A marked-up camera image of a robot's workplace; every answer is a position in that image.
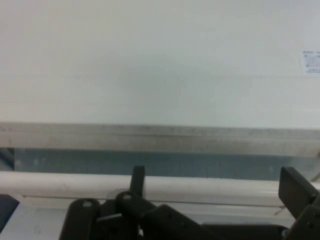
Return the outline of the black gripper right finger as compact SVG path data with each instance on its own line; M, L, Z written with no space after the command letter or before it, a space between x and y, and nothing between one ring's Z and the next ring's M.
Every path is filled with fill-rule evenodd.
M320 239L320 192L295 168L282 167L278 196L295 218L286 240Z

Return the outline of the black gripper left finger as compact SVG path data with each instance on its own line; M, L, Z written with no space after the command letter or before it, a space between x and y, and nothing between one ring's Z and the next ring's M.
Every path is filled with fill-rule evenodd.
M201 240L203 227L167 205L143 197L144 166L135 166L129 189L100 204L93 198L73 201L61 240Z

